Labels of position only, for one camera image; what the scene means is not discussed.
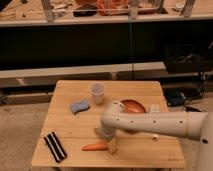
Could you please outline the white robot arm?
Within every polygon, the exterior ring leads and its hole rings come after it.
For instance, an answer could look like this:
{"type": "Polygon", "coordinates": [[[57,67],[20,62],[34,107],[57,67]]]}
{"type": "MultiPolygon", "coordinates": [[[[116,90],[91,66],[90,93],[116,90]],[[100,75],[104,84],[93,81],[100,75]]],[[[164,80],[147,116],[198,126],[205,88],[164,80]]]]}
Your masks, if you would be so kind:
{"type": "Polygon", "coordinates": [[[118,129],[148,132],[199,141],[196,171],[213,171],[213,113],[164,112],[128,114],[120,101],[113,101],[101,114],[97,134],[111,140],[118,129]]]}

